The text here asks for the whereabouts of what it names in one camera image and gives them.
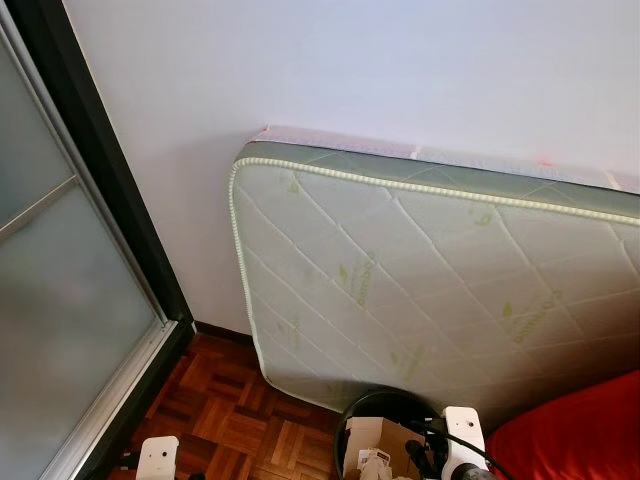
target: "red fabric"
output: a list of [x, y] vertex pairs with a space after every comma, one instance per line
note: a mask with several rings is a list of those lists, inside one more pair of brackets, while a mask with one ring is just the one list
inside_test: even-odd
[[518, 480], [640, 479], [640, 370], [515, 418], [487, 451]]

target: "quilted mattress cover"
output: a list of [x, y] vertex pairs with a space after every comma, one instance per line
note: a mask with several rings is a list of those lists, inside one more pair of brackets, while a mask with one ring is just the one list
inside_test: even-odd
[[638, 368], [640, 197], [272, 142], [230, 181], [262, 372], [342, 410], [371, 385], [485, 427]]

